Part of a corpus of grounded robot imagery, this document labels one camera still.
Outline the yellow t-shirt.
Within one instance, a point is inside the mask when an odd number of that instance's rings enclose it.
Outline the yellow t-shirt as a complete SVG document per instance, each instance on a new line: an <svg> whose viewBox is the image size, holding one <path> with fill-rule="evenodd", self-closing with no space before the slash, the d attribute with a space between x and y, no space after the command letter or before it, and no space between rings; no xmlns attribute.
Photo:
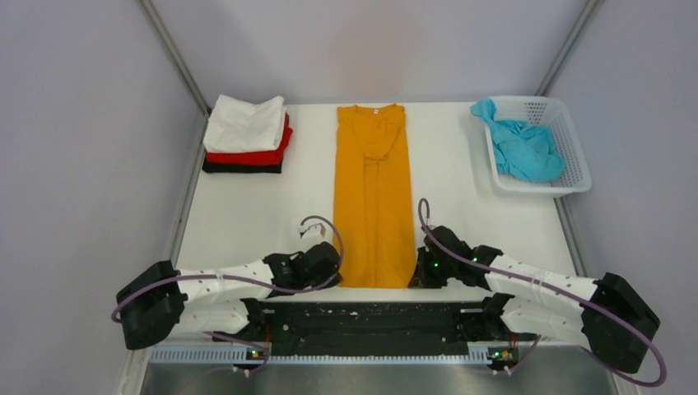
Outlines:
<svg viewBox="0 0 698 395"><path fill-rule="evenodd" d="M337 109L333 223L342 286L404 289L416 270L404 106Z"/></svg>

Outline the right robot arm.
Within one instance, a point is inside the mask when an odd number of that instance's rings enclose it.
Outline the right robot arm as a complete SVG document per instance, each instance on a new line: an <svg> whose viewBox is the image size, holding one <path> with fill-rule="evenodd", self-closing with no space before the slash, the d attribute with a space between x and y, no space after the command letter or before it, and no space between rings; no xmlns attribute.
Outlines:
<svg viewBox="0 0 698 395"><path fill-rule="evenodd" d="M494 339L511 332L552 337L590 351L622 373L639 371L653 340L657 314L622 276L567 276L530 266L502 250L470 247L445 226L432 229L417 250L415 286L439 289L450 280L492 292L482 326Z"/></svg>

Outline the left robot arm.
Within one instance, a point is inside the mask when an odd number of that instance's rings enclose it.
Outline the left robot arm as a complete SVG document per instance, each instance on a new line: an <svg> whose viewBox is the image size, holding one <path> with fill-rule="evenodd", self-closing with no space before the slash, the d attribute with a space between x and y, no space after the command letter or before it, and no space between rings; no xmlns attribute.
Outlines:
<svg viewBox="0 0 698 395"><path fill-rule="evenodd" d="M253 340L263 332L262 301L333 287L341 264L342 254L326 241L217 269L177 270L161 261L117 293L112 319L129 350L199 333Z"/></svg>

